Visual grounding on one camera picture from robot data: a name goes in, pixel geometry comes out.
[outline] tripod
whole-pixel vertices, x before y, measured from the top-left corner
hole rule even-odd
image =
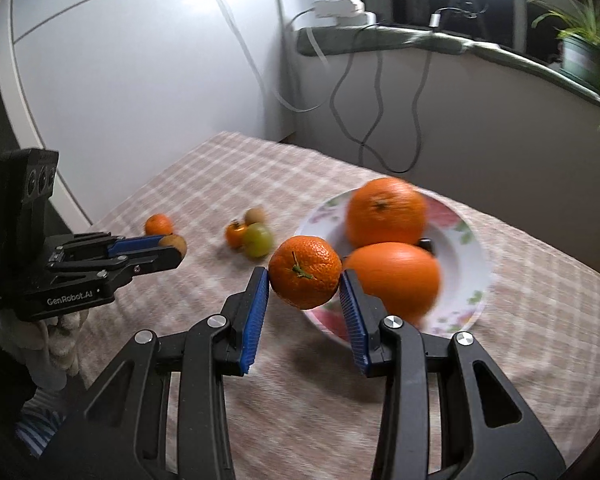
[[[487,7],[480,10],[477,0],[450,0],[448,4],[449,8],[461,9],[464,11],[463,16],[467,17],[470,15],[471,18],[475,18],[478,21],[478,27],[480,28],[480,36],[484,41],[489,41],[489,33],[487,32],[487,26],[484,23],[484,11]],[[446,20],[448,20],[448,14],[445,13],[440,21],[440,29],[444,28]]]

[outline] white power adapter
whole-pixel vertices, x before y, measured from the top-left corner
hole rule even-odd
[[[355,18],[365,12],[360,0],[318,0],[314,2],[316,18]]]

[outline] floral plate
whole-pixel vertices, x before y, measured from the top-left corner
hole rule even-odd
[[[345,236],[344,219],[354,190],[347,191],[314,209],[296,235],[317,236],[327,240],[343,257],[353,250]],[[442,271],[442,288],[436,304],[425,316],[420,330],[451,338],[468,330],[484,309],[484,293],[490,285],[490,266],[480,242],[467,223],[449,206],[426,190],[429,221],[424,233],[430,238]],[[347,328],[338,295],[304,314],[328,337],[349,345]]]

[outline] green grape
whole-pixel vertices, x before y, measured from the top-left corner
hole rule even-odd
[[[250,258],[261,258],[273,247],[273,236],[266,225],[259,222],[247,227],[242,238],[242,247]]]

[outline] plate rim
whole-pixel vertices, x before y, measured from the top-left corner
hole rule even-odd
[[[423,189],[421,187],[417,187],[417,186],[416,186],[416,188],[418,189],[418,192],[428,196],[429,198],[435,200],[436,202],[439,202],[442,205],[444,205],[445,207],[448,207],[449,209],[451,209],[451,211],[453,211],[454,213],[456,213],[458,215],[459,219],[461,219],[463,222],[465,222],[468,225],[470,231],[474,235],[475,241],[478,243],[478,246],[480,247],[480,253],[482,254],[482,259],[484,260],[484,262],[487,266],[488,275],[489,275],[489,283],[482,294],[482,298],[480,298],[480,301],[476,304],[476,309],[474,311],[474,314],[462,326],[462,328],[460,328],[460,330],[458,330],[458,332],[467,332],[475,324],[475,322],[478,321],[478,318],[482,315],[482,313],[486,307],[486,304],[487,304],[486,299],[489,296],[489,291],[490,291],[491,285],[493,284],[493,279],[491,277],[491,264],[489,262],[489,259],[487,258],[487,254],[484,249],[483,243],[480,240],[480,237],[475,232],[472,222],[467,221],[467,219],[464,218],[464,216],[462,214],[460,214],[460,212],[456,208],[450,206],[449,204],[447,204],[445,202],[442,202],[442,200],[439,199],[440,195],[438,195],[437,193],[430,191],[428,189]],[[334,200],[335,198],[342,196],[344,194],[351,193],[357,189],[359,189],[359,187],[354,187],[352,189],[343,191],[342,193],[338,193],[337,195],[334,195],[330,198],[324,199],[316,207],[311,209],[311,211],[304,217],[304,219],[302,220],[302,223],[298,226],[298,228],[294,232],[294,236],[301,235],[302,229],[304,229],[307,226],[309,219],[311,217],[313,217],[314,213],[317,212],[318,209],[320,209],[322,206],[324,206],[327,202]],[[303,310],[302,313],[306,316],[306,318],[309,320],[309,322],[311,322],[312,325],[314,325],[318,330],[320,330],[320,332],[322,332],[329,339],[334,340],[335,342],[337,342],[343,346],[346,346],[346,348],[351,348],[351,345],[347,341],[344,341],[344,339],[339,338],[337,335],[335,335],[333,332],[331,332],[329,329],[327,329],[327,327],[325,327],[320,321],[318,321],[317,317],[315,317],[315,314],[311,314],[311,312],[313,310],[314,310],[314,308],[311,308],[309,310]],[[451,339],[453,336],[454,336],[454,334],[447,335],[445,333],[444,335],[440,335],[439,337]]]

